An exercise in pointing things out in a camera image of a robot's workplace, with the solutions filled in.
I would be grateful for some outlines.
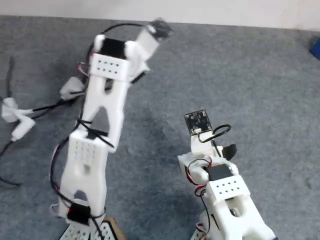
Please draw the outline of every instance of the black wire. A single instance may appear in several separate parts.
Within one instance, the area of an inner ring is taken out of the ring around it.
[[[205,161],[205,162],[207,162],[207,163],[210,165],[210,162],[209,162],[207,159],[197,158],[197,159],[191,161],[191,162],[189,163],[189,165],[187,166],[186,170],[187,170],[188,173],[190,173],[189,168],[190,168],[191,164],[193,164],[193,163],[195,163],[196,161],[199,161],[199,160]]]
[[[208,217],[208,230],[206,231],[206,234],[204,235],[204,236],[207,236],[208,233],[210,232],[211,221],[210,221],[209,210],[208,210],[207,205],[206,205],[206,203],[205,203],[205,201],[204,201],[204,198],[203,198],[205,192],[206,192],[205,189],[202,190],[201,193],[200,193],[200,197],[201,197],[201,201],[202,201],[202,203],[203,203],[203,205],[204,205],[204,207],[205,207],[206,215],[207,215],[207,217]]]
[[[65,104],[68,104],[71,102],[74,102],[74,99],[69,99],[69,100],[60,99],[56,104],[34,108],[34,109],[32,109],[32,111],[38,112],[38,111],[42,111],[42,110],[46,110],[46,109],[55,109],[58,106],[65,105]]]
[[[104,240],[105,238],[102,235],[102,231],[101,231],[101,229],[100,229],[100,227],[99,227],[99,225],[98,225],[98,223],[96,221],[96,218],[95,217],[91,217],[91,219],[92,219],[92,222],[94,223],[94,225],[96,227],[96,230],[98,231],[99,237],[101,238],[101,240]]]
[[[226,130],[224,130],[224,131],[222,131],[222,132],[220,132],[220,133],[218,133],[218,134],[215,134],[219,129],[222,129],[222,128],[226,128]],[[205,139],[205,140],[201,140],[201,139],[200,139],[200,133],[198,133],[198,134],[197,134],[198,140],[199,140],[200,143],[203,143],[203,144],[204,144],[204,143],[206,143],[206,142],[209,142],[209,141],[211,141],[211,140],[213,140],[213,139],[216,139],[216,138],[218,138],[218,137],[226,134],[227,132],[230,131],[230,129],[231,129],[231,125],[229,125],[229,124],[220,125],[220,126],[216,127],[216,128],[212,131],[213,136],[208,137],[208,138]]]
[[[110,147],[114,148],[115,146],[108,142],[107,140],[105,140],[103,137],[101,137],[101,135],[94,129],[88,127],[83,120],[78,119],[77,120],[78,123],[80,123],[82,126],[84,126],[89,132],[93,133],[98,139],[100,139],[102,142],[104,142],[105,144],[109,145]]]
[[[13,141],[9,141],[2,149],[2,151],[0,152],[0,158],[5,154],[5,152],[8,150],[8,148],[13,144],[14,142]],[[17,186],[19,187],[21,185],[21,183],[18,183],[18,182],[14,182],[14,181],[10,181],[10,180],[6,180],[4,179],[3,177],[0,176],[0,181],[1,182],[4,182],[6,184],[9,184],[9,185],[13,185],[13,186]]]
[[[217,144],[216,144],[215,140],[214,139],[211,140],[211,143],[214,146],[215,151],[218,153],[218,156],[221,158],[221,154],[220,154],[220,152],[218,150],[218,147],[217,147]]]
[[[6,91],[7,98],[12,97],[11,81],[12,81],[12,73],[13,73],[14,67],[15,67],[14,58],[12,56],[10,56],[9,68],[8,68],[8,71],[7,71],[6,77],[5,77],[5,91]]]

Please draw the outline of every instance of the cable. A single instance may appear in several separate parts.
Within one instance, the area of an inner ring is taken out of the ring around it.
[[[78,64],[78,70],[79,70],[79,72],[82,73],[83,75],[89,77],[89,74],[86,73],[86,72],[82,69],[81,65],[82,65],[82,63],[79,63],[79,64]]]
[[[215,134],[219,129],[223,129],[223,128],[226,128],[226,130],[224,130],[224,131],[222,131],[222,132],[220,132],[220,133],[218,133],[218,134]],[[197,137],[198,137],[199,142],[204,144],[204,143],[206,143],[206,142],[209,142],[209,141],[211,141],[211,140],[213,140],[213,139],[216,139],[216,138],[218,138],[218,137],[226,134],[227,132],[230,131],[230,129],[231,129],[231,125],[229,125],[229,124],[224,124],[224,125],[220,125],[220,126],[216,127],[216,128],[212,131],[213,136],[208,137],[208,138],[205,139],[205,140],[201,140],[201,139],[200,139],[200,133],[197,134]]]
[[[9,68],[8,68],[8,71],[6,72],[6,77],[5,77],[5,91],[6,91],[7,98],[12,97],[11,81],[12,81],[12,73],[13,73],[14,67],[15,67],[14,58],[10,56]]]
[[[102,231],[101,231],[101,229],[100,229],[100,227],[99,227],[99,225],[98,225],[98,223],[97,223],[97,221],[96,221],[96,218],[95,218],[95,217],[91,217],[91,219],[92,219],[92,222],[94,223],[94,225],[95,225],[95,227],[96,227],[96,230],[98,231],[98,235],[99,235],[100,239],[101,239],[101,240],[104,240],[105,238],[104,238],[104,236],[102,235]]]
[[[0,152],[0,158],[5,154],[5,152],[8,150],[8,148],[14,143],[14,141],[9,141],[2,149],[2,151]],[[14,181],[10,181],[10,180],[6,180],[4,179],[3,177],[0,176],[0,181],[1,182],[4,182],[6,184],[9,184],[9,185],[13,185],[13,186],[17,186],[19,187],[21,185],[21,183],[18,183],[18,182],[14,182]]]
[[[101,135],[94,129],[88,127],[83,120],[78,119],[77,120],[78,123],[80,123],[82,126],[84,126],[89,132],[93,133],[98,139],[100,139],[102,142],[104,142],[105,144],[109,145],[110,147],[114,148],[115,146],[113,144],[111,144],[110,142],[108,142],[107,140],[103,139],[101,137]]]
[[[189,165],[186,167],[186,178],[189,180],[190,183],[192,183],[193,185],[195,186],[198,186],[199,184],[197,184],[191,177],[191,174],[190,174],[190,166],[191,164],[195,163],[196,161],[205,161],[206,163],[208,163],[208,166],[207,168],[211,167],[212,165],[212,159],[210,158],[210,161],[208,161],[207,159],[204,159],[204,158],[197,158],[195,160],[192,160]]]
[[[204,208],[205,208],[205,211],[206,211],[206,215],[208,217],[208,230],[206,231],[205,235],[203,235],[202,237],[199,238],[199,240],[202,240],[203,238],[205,238],[208,235],[208,233],[210,232],[210,227],[211,227],[209,210],[208,210],[207,205],[206,205],[206,203],[204,201],[204,198],[203,198],[205,192],[206,192],[205,189],[201,191],[200,198],[201,198],[201,201],[202,201],[202,203],[204,205]]]

